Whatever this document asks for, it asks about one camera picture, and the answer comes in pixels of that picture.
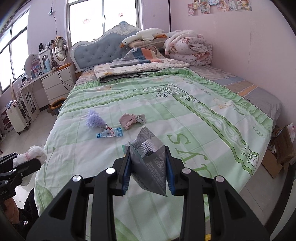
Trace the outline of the left hand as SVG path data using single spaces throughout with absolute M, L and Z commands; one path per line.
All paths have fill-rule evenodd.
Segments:
M 5 215 L 7 219 L 12 223 L 13 225 L 18 225 L 20 223 L 20 215 L 19 210 L 16 205 L 16 202 L 13 198 L 9 198 L 4 201 L 4 206 L 6 208 Z

